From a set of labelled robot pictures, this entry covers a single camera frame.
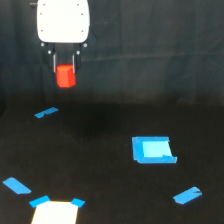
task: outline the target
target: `red cube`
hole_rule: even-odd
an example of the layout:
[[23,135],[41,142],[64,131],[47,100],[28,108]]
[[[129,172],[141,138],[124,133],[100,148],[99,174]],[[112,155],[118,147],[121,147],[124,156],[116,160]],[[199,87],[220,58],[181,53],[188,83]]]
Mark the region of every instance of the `red cube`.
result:
[[57,84],[61,88],[70,88],[76,84],[73,65],[63,64],[57,66]]

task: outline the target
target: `black background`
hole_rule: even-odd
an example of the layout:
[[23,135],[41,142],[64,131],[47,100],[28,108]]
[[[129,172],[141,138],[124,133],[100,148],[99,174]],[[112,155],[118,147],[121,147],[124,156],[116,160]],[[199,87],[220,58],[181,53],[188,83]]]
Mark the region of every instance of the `black background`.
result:
[[[64,90],[32,41],[36,10],[0,0],[0,181],[32,190],[0,184],[1,224],[31,223],[29,201],[43,195],[85,200],[77,224],[224,223],[224,3],[89,5],[98,41]],[[57,49],[70,63],[72,46]],[[59,111],[34,117],[50,106]],[[133,136],[169,136],[177,164],[138,164]],[[193,186],[202,197],[174,202]]]
[[[223,104],[223,2],[89,0],[98,41],[78,84],[55,85],[32,42],[36,9],[0,0],[0,79],[7,101]],[[61,63],[72,46],[58,44]]]

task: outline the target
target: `blue square marker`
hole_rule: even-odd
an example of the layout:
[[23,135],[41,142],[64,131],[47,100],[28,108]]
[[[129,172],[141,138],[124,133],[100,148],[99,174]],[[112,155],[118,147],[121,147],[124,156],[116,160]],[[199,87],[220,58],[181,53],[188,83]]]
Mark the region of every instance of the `blue square marker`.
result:
[[133,137],[133,157],[138,163],[176,163],[168,137]]

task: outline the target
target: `white robot body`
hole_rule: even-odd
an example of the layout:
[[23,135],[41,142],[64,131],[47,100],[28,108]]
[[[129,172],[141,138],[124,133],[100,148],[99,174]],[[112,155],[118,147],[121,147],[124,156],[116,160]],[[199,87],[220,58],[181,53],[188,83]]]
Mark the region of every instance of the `white robot body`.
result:
[[37,31],[48,43],[83,43],[89,34],[87,0],[39,0]]

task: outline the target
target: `tape strip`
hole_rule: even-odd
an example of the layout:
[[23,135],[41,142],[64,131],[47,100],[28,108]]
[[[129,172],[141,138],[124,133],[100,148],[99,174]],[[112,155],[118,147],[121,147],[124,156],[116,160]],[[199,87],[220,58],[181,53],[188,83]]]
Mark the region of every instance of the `tape strip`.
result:
[[82,201],[80,199],[74,198],[71,203],[73,205],[77,205],[79,208],[81,208],[85,204],[85,201]]
[[43,203],[45,203],[45,202],[47,202],[47,201],[50,201],[50,198],[46,195],[46,196],[44,196],[44,197],[38,198],[38,199],[36,199],[36,200],[34,200],[34,201],[31,201],[31,202],[30,202],[30,205],[31,205],[33,208],[36,208],[38,205],[43,204]]
[[29,194],[31,190],[20,183],[13,177],[8,178],[7,180],[3,181],[8,188],[14,191],[16,194]]
[[202,193],[197,187],[192,187],[191,189],[176,195],[175,197],[173,197],[173,199],[176,203],[183,205],[201,195]]
[[54,113],[54,112],[56,112],[56,111],[58,111],[58,109],[55,108],[55,107],[52,107],[52,108],[50,108],[50,109],[47,109],[47,110],[42,111],[42,112],[40,112],[40,113],[37,113],[37,114],[35,114],[34,116],[37,117],[37,118],[42,118],[45,114],[52,114],[52,113]]

